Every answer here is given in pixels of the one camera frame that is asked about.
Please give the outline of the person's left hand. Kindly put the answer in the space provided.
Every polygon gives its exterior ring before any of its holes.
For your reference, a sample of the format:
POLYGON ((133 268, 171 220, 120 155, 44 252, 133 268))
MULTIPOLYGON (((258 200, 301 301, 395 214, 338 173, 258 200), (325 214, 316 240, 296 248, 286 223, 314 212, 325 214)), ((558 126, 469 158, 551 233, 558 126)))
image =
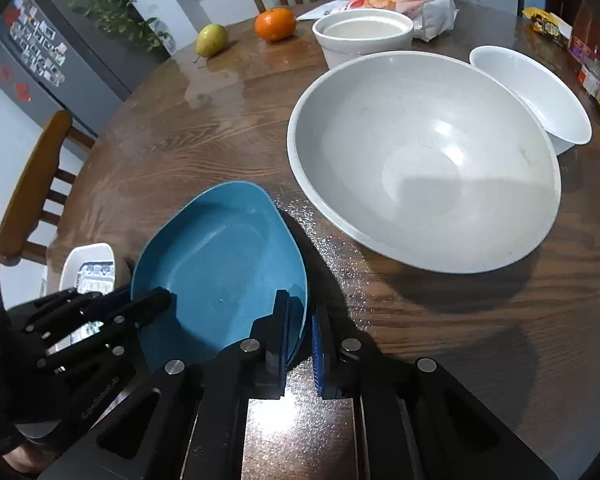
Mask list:
POLYGON ((29 441, 3 455, 12 469, 20 474, 39 474, 56 460, 57 454, 29 441))

